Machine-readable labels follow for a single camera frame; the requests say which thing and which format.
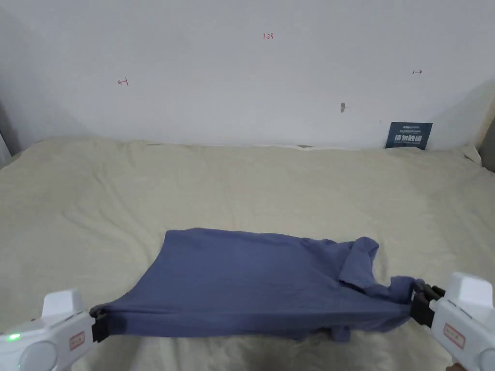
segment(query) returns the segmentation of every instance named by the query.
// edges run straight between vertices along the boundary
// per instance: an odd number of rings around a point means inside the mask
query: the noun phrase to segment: blue sign
[[[418,147],[425,149],[433,123],[392,122],[385,148]]]

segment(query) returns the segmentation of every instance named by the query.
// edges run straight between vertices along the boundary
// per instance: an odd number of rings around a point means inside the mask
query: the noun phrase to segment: bed
[[[451,272],[495,283],[495,174],[474,147],[335,150],[50,139],[0,170],[0,328],[78,287],[87,309],[120,297],[170,229],[276,232],[380,243],[379,283]],[[350,343],[315,335],[111,337],[73,370],[443,370],[414,321]]]

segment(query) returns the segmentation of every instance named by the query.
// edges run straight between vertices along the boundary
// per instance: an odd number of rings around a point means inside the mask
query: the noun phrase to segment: fabric
[[[0,332],[41,315],[52,291],[86,309],[129,291],[168,230],[274,232],[380,244],[376,282],[495,283],[495,175],[474,147],[346,151],[58,138],[0,170]],[[444,370],[415,321],[337,343],[270,336],[111,336],[72,371]]]
[[[110,335],[209,337],[263,334],[302,339],[320,329],[387,331],[409,319],[410,277],[373,277],[378,244],[274,233],[168,231],[134,288],[92,312]]]

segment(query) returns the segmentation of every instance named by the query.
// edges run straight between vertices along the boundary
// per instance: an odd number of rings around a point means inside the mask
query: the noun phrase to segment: red marking
[[[464,345],[466,345],[466,338],[451,325],[445,324],[444,335],[459,348],[464,349]]]
[[[80,332],[77,335],[74,335],[73,337],[70,338],[69,340],[69,349],[74,350],[78,346],[81,346],[84,344],[85,337],[84,337],[84,331]]]

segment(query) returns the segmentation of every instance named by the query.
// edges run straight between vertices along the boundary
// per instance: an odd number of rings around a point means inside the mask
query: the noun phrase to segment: cloth
[[[302,339],[388,331],[409,319],[411,277],[375,282],[378,244],[273,233],[168,231],[155,262],[121,298],[94,307],[110,335]]]

